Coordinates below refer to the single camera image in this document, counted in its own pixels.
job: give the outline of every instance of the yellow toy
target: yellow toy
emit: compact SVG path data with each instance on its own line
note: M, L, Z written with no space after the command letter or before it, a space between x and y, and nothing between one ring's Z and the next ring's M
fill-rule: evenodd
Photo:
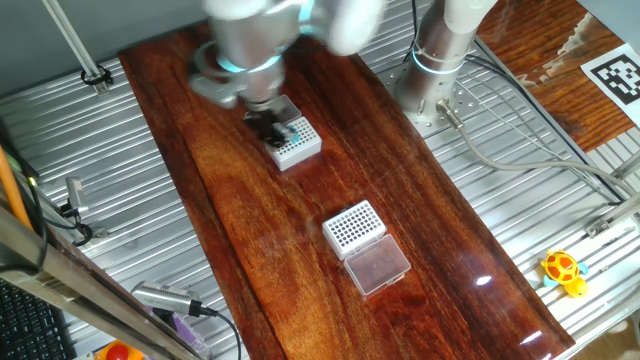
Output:
M100 350L94 360L144 360L144 354L116 339Z
M545 286L564 285L564 289L573 297L587 294L589 285L579 275L581 272L586 275L589 268L584 263L577 263L564 250L548 250L547 259L540 264L547 273L542 281Z

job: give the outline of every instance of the gray cable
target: gray cable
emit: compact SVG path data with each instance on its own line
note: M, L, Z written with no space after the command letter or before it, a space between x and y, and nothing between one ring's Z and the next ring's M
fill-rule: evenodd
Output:
M460 133L460 136L462 136L462 138L464 139L464 142L467 143L467 146L469 147L469 149L478 157L478 159L480 159L480 161L483 162L485 165L490 166L492 168L496 168L499 170L506 170L506 171L524 171L524 170L540 169L540 168L548 168L548 167L574 168L578 170L584 170L592 174L600 175L601 177L608 180L615 186L624 190L624 192L626 192L630 197L633 195L636 195L635 190L633 190L629 185L623 183L620 179L617 179L614 176L607 174L606 172L600 169L594 168L586 164L581 164L573 161L545 161L540 163L515 164L515 165L502 164L499 162L495 162L489 159L488 157L482 155L482 153L480 153L478 148L475 145L473 145L473 142L471 141L471 138L469 138L469 134L467 134L467 131L464 129L464 127L459 128L458 132Z

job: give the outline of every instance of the wooden table surface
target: wooden table surface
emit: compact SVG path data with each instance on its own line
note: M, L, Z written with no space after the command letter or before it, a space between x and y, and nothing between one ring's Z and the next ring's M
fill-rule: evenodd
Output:
M634 126L580 69L623 42L576 0L499 0L478 34L585 152Z
M207 39L120 60L253 359L538 360L573 344L359 58L286 58L283 91L323 148L282 173L243 109L189 89ZM412 265L366 300L321 231L364 199Z

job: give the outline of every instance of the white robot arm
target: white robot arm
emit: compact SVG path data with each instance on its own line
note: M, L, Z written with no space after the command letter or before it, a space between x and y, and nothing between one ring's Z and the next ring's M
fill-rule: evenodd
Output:
M218 48L211 69L201 48L190 76L194 91L225 108L242 99L252 111L269 109L284 82L281 54L301 34L336 55L358 52L374 35L386 0L203 0ZM226 82L215 78L224 77Z
M226 72L207 69L199 51L199 71L190 78L191 86L226 108L240 98L252 111L269 110L284 81L280 56L298 36L314 36L336 55L354 54L374 35L386 2L203 0L219 50L217 60ZM425 118L425 124L438 116L435 104L452 96L477 28L496 2L434 0L420 22L408 71L395 88L394 96L405 111ZM211 75L228 81L216 82Z

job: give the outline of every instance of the metal bracket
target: metal bracket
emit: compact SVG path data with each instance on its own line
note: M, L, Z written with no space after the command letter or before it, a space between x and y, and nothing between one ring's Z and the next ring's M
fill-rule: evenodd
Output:
M593 239L629 218L631 218L637 226L640 225L640 194L634 195L617 208L589 224L584 231Z

